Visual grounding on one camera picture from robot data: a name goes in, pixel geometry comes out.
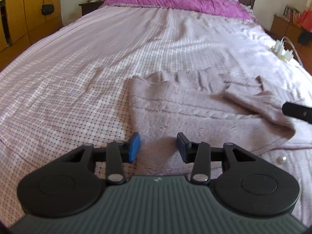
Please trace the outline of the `lilac knitted cardigan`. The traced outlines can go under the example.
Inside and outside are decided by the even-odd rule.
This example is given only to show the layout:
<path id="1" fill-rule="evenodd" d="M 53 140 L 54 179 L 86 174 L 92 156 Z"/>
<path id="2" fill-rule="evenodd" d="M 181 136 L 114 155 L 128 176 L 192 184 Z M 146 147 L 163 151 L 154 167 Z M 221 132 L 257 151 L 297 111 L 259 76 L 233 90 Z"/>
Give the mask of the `lilac knitted cardigan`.
<path id="1" fill-rule="evenodd" d="M 141 136 L 136 175 L 190 175 L 176 136 L 221 147 L 232 142 L 293 175 L 294 216 L 311 225 L 311 125 L 282 113 L 286 102 L 311 106 L 311 81 L 240 77 L 213 69 L 155 72 L 129 81 L 132 129 Z"/>

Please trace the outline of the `power strip with white chargers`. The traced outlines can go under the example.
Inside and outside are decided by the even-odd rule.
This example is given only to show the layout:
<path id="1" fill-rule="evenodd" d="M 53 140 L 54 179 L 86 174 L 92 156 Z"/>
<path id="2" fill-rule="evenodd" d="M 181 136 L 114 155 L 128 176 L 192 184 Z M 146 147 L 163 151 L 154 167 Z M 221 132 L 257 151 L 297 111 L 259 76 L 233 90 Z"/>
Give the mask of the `power strip with white chargers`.
<path id="1" fill-rule="evenodd" d="M 293 50 L 286 50 L 284 43 L 280 40 L 276 40 L 276 43 L 271 47 L 271 50 L 283 61 L 289 62 L 293 58 Z"/>

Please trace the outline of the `black cloth on cabinet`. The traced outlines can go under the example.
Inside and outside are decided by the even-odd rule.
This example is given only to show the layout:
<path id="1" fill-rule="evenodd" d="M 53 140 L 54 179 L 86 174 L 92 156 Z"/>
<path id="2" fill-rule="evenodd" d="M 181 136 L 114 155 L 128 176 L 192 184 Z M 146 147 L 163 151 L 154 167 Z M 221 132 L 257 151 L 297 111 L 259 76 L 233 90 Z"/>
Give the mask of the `black cloth on cabinet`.
<path id="1" fill-rule="evenodd" d="M 300 33 L 297 42 L 303 46 L 309 46 L 309 43 L 311 43 L 311 41 L 312 41 L 312 33 L 307 30 L 303 30 Z"/>

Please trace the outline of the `wooden side cabinet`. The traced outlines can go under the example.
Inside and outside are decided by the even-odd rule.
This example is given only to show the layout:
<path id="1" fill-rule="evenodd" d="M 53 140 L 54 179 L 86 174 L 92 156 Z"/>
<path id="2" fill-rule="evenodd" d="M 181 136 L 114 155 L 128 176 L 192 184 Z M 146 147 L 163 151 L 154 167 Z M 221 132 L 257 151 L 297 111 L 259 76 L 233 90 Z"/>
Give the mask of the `wooden side cabinet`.
<path id="1" fill-rule="evenodd" d="M 281 40 L 284 36 L 288 37 L 296 48 L 304 68 L 311 74 L 311 42 L 308 45 L 298 42 L 302 31 L 301 27 L 288 22 L 281 16 L 274 15 L 269 35 L 276 40 Z"/>

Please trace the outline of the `red bag on cabinet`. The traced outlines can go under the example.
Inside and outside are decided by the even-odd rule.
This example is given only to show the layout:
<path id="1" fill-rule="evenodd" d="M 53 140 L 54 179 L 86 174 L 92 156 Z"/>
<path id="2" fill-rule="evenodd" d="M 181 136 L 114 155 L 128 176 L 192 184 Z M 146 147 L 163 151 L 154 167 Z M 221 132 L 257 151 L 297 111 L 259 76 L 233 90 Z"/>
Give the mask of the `red bag on cabinet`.
<path id="1" fill-rule="evenodd" d="M 305 9 L 300 18 L 297 21 L 297 24 L 300 25 L 304 30 L 312 32 L 312 10 L 311 7 Z"/>

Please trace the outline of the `dark wooden nightstand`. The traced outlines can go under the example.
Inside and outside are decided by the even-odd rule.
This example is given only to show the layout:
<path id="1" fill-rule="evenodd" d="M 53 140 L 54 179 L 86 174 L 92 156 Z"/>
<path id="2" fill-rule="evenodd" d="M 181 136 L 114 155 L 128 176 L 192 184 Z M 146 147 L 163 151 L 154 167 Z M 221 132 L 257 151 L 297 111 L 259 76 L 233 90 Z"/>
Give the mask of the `dark wooden nightstand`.
<path id="1" fill-rule="evenodd" d="M 104 3 L 103 1 L 100 1 L 79 4 L 79 6 L 81 7 L 82 16 L 99 9 L 103 3 Z"/>

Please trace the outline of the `magenta crinkled pillow cover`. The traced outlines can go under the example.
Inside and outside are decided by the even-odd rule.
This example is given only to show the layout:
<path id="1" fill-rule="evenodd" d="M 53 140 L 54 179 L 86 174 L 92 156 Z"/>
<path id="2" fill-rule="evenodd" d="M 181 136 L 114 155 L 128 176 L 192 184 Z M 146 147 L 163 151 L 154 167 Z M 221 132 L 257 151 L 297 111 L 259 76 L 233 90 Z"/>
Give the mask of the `magenta crinkled pillow cover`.
<path id="1" fill-rule="evenodd" d="M 230 0 L 104 0 L 106 6 L 154 7 L 256 21 L 250 6 Z"/>

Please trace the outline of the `small black hanging bag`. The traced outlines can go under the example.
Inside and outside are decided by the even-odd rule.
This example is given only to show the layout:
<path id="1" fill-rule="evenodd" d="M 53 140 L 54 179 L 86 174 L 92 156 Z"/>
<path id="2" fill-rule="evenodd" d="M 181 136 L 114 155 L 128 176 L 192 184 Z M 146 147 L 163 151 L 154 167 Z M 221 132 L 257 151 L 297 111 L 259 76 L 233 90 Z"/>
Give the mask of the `small black hanging bag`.
<path id="1" fill-rule="evenodd" d="M 43 4 L 41 7 L 41 14 L 46 16 L 54 13 L 54 5 L 53 4 Z"/>

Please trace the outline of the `orange wooden wardrobe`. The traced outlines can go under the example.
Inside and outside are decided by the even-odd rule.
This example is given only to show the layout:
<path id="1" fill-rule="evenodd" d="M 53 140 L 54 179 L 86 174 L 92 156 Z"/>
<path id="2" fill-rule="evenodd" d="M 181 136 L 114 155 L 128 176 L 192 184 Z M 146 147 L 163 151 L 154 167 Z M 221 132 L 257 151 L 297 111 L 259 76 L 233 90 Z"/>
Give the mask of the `orange wooden wardrobe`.
<path id="1" fill-rule="evenodd" d="M 53 4 L 54 13 L 42 15 L 43 4 Z M 1 70 L 31 45 L 60 28 L 60 0 L 1 0 Z"/>

